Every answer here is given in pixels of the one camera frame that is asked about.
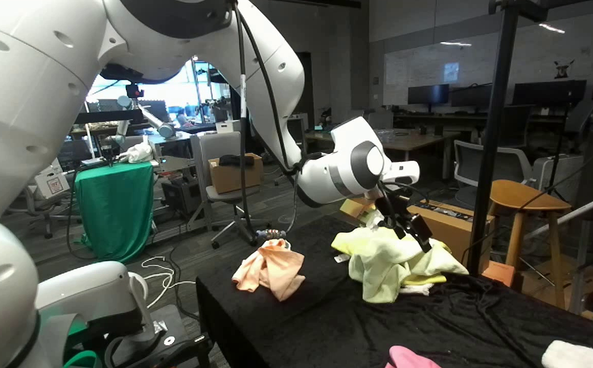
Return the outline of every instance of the black table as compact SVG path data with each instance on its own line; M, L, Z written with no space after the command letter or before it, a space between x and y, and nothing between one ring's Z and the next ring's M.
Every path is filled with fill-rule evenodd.
M404 345L439 365L539 365L551 340L593 347L593 320L485 278L454 275L431 297L365 305L328 248L335 220L293 231L304 284L285 303L266 289L236 293L236 259L199 275L203 327L230 365L385 365Z

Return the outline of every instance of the pink object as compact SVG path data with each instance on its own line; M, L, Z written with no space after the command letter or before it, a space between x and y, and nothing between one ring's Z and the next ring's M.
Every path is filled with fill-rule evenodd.
M269 289L277 301L287 301L300 287L298 274L302 256L291 252L285 240L269 240L257 252L241 261L232 274L236 290L254 293L257 284Z
M434 359L415 354L408 347L392 345L385 368L439 368Z

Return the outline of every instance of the white robot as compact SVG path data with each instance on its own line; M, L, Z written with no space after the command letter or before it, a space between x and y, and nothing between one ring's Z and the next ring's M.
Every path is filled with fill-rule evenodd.
M417 164L392 164L364 119L332 131L334 154L302 162L287 129L302 68L250 0L0 0L0 214L57 155L97 74L164 82L192 55L245 95L254 129L306 203L361 197L380 179L417 182ZM153 335L122 264L38 284L25 248L0 225L0 365L62 365L72 320L97 327L110 317L135 320L120 333Z

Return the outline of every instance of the wooden chair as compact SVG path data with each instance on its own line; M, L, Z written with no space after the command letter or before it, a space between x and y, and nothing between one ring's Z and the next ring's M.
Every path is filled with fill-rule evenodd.
M511 182L511 179L495 179L490 189L490 203L495 211L513 211L513 229L509 232L507 257L505 264L519 268L522 257L522 240L524 240L524 222L529 214L542 214L547 218L549 231L549 261L551 261L551 283L555 306L564 309L564 290L563 290L563 252L557 240L557 214L569 211L570 204L539 193L532 186Z

